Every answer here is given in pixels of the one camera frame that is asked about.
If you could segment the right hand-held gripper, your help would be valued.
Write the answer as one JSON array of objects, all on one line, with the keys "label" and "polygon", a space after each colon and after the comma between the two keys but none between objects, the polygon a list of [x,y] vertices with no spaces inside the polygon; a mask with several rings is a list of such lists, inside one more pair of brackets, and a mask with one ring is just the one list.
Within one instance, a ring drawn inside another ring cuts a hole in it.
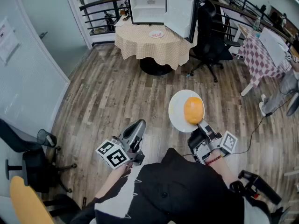
[{"label": "right hand-held gripper", "polygon": [[229,131],[226,131],[224,135],[216,133],[204,119],[197,126],[198,129],[193,131],[188,139],[189,149],[196,162],[205,164],[210,154],[217,149],[223,156],[235,152],[238,139]]}]

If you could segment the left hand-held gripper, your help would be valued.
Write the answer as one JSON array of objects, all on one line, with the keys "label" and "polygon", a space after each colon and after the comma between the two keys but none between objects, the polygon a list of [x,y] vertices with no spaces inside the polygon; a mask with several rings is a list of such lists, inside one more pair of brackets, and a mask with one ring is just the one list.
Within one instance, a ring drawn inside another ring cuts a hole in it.
[{"label": "left hand-held gripper", "polygon": [[145,120],[139,119],[126,126],[118,137],[105,140],[95,152],[112,169],[129,162],[133,166],[140,166],[145,157],[140,149],[145,128]]}]

